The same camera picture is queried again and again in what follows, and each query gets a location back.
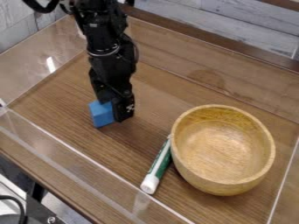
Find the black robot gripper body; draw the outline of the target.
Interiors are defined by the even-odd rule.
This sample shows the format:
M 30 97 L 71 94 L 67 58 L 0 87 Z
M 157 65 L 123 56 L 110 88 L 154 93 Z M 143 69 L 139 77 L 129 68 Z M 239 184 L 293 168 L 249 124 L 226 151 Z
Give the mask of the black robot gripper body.
M 131 76 L 137 71 L 138 50 L 134 46 L 121 46 L 109 53 L 88 52 L 91 69 L 115 97 L 133 94 Z

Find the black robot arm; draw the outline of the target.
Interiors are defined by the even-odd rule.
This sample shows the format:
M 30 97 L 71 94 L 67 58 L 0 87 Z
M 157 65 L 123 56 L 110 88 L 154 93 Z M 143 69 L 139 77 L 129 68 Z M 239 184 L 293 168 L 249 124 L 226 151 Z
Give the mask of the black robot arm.
M 39 13 L 51 13 L 58 6 L 75 17 L 87 40 L 91 86 L 101 106 L 111 107 L 113 121 L 122 123 L 135 114 L 131 77 L 137 71 L 138 47 L 126 34 L 127 14 L 118 0 L 23 0 Z

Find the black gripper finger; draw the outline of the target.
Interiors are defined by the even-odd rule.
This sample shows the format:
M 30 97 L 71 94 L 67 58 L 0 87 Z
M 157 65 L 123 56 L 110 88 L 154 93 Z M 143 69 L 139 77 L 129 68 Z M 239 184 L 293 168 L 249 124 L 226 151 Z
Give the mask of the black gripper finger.
M 107 102 L 111 102 L 113 99 L 115 98 L 115 94 L 114 94 L 111 88 L 101 80 L 101 78 L 94 70 L 88 71 L 88 77 L 90 77 L 91 86 L 94 88 L 94 92 L 98 97 L 99 103 L 105 104 Z
M 122 123 L 135 114 L 135 95 L 118 96 L 113 99 L 113 112 L 115 121 Z

